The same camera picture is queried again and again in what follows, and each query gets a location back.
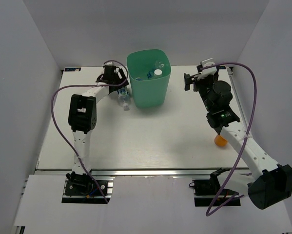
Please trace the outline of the bottle green blue label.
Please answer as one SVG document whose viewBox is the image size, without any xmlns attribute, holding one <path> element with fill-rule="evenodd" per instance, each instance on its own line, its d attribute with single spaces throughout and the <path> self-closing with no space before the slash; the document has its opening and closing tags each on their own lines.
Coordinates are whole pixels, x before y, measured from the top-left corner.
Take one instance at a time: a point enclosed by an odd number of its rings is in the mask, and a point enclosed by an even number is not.
<svg viewBox="0 0 292 234">
<path fill-rule="evenodd" d="M 118 103 L 123 108 L 124 111 L 128 111 L 130 109 L 130 94 L 127 87 L 120 88 L 117 90 L 118 95 Z"/>
</svg>

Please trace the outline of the crushed bottle blue label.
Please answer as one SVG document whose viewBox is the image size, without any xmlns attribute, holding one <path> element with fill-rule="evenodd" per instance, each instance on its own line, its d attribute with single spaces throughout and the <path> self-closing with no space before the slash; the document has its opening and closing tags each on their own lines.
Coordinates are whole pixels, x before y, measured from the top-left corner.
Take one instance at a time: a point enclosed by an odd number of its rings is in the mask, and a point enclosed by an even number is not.
<svg viewBox="0 0 292 234">
<path fill-rule="evenodd" d="M 160 69 L 163 72 L 164 68 L 165 68 L 165 64 L 162 61 L 157 60 L 154 63 L 154 65 L 152 66 L 152 68 L 148 71 L 147 79 L 154 79 L 155 78 L 154 77 L 154 70 L 155 69 Z"/>
</svg>

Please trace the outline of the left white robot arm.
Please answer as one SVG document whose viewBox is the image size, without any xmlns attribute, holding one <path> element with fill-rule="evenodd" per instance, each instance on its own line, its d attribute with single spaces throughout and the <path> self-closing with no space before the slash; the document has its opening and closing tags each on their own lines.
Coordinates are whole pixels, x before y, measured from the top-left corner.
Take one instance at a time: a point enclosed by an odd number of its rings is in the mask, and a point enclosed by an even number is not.
<svg viewBox="0 0 292 234">
<path fill-rule="evenodd" d="M 123 69 L 109 61 L 103 65 L 103 73 L 96 83 L 82 94 L 71 97 L 68 124 L 74 138 L 74 165 L 72 172 L 86 175 L 91 171 L 90 139 L 97 123 L 97 104 L 105 96 L 129 84 Z"/>
</svg>

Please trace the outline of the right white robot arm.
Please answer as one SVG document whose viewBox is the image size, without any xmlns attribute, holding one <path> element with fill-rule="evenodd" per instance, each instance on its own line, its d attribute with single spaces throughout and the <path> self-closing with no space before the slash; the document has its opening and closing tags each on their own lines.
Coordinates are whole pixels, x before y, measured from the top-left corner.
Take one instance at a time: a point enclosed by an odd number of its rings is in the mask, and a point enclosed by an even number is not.
<svg viewBox="0 0 292 234">
<path fill-rule="evenodd" d="M 233 99 L 229 83 L 218 80 L 218 71 L 205 76 L 203 73 L 184 75 L 184 89 L 190 86 L 198 92 L 207 110 L 207 121 L 219 137 L 226 140 L 238 153 L 250 170 L 250 175 L 220 168 L 211 173 L 208 189 L 219 195 L 225 190 L 237 195 L 248 196 L 251 202 L 263 210 L 292 195 L 292 167 L 281 165 L 271 158 L 249 135 L 238 117 L 231 109 Z"/>
</svg>

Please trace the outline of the green plastic bin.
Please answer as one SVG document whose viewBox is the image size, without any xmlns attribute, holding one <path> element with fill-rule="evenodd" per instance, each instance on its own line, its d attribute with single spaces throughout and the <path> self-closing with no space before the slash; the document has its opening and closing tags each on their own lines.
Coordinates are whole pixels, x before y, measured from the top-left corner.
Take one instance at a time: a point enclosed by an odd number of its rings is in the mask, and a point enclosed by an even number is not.
<svg viewBox="0 0 292 234">
<path fill-rule="evenodd" d="M 148 71 L 157 60 L 165 64 L 162 77 L 147 79 Z M 170 62 L 165 52 L 160 49 L 133 52 L 127 57 L 127 68 L 136 107 L 152 108 L 162 105 L 171 75 Z M 136 78 L 142 78 L 143 81 L 137 81 Z"/>
</svg>

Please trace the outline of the orange juice bottle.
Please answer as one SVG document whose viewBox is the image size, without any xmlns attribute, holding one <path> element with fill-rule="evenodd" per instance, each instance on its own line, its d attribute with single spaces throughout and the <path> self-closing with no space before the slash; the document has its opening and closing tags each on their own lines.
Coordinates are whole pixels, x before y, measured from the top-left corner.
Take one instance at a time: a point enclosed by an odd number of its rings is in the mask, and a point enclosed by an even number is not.
<svg viewBox="0 0 292 234">
<path fill-rule="evenodd" d="M 218 147 L 225 147 L 227 145 L 227 140 L 224 139 L 221 135 L 217 135 L 214 138 L 214 143 L 218 146 Z"/>
</svg>

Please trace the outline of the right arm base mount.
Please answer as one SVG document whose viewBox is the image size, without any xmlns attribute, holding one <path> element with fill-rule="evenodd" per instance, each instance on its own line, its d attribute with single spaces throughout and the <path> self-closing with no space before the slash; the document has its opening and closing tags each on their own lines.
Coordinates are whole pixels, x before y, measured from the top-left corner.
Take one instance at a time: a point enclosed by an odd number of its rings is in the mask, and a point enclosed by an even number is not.
<svg viewBox="0 0 292 234">
<path fill-rule="evenodd" d="M 219 184 L 217 177 L 222 175 L 224 172 L 228 172 L 230 169 L 228 168 L 220 168 L 215 172 L 210 174 L 210 178 L 208 179 L 195 179 L 189 183 L 189 188 L 194 191 L 194 202 L 195 207 L 208 207 L 216 195 L 217 191 L 221 187 Z M 228 200 L 231 196 L 233 196 L 236 192 L 224 189 L 220 196 L 216 199 L 214 206 L 218 207 L 226 200 Z M 241 206 L 239 194 L 237 194 L 229 203 L 225 206 L 236 207 Z"/>
</svg>

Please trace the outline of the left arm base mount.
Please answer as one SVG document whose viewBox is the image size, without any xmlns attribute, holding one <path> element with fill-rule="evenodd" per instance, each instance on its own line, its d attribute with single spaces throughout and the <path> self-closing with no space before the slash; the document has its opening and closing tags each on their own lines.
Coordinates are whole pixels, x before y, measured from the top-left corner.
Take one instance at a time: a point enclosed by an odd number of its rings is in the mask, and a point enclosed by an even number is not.
<svg viewBox="0 0 292 234">
<path fill-rule="evenodd" d="M 97 184 L 87 175 L 75 172 L 65 175 L 63 204 L 106 204 L 112 194 L 112 181 L 97 179 Z"/>
</svg>

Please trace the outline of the aluminium frame rail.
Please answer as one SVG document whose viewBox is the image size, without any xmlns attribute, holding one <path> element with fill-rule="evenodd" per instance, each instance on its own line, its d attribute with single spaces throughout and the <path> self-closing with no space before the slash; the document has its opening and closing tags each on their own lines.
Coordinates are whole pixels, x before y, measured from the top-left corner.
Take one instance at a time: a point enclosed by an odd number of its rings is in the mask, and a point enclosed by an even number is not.
<svg viewBox="0 0 292 234">
<path fill-rule="evenodd" d="M 181 169 L 181 170 L 92 170 L 93 176 L 205 176 L 218 169 Z M 235 172 L 247 174 L 247 168 L 236 169 Z M 69 170 L 35 170 L 34 175 L 63 176 L 70 173 Z"/>
</svg>

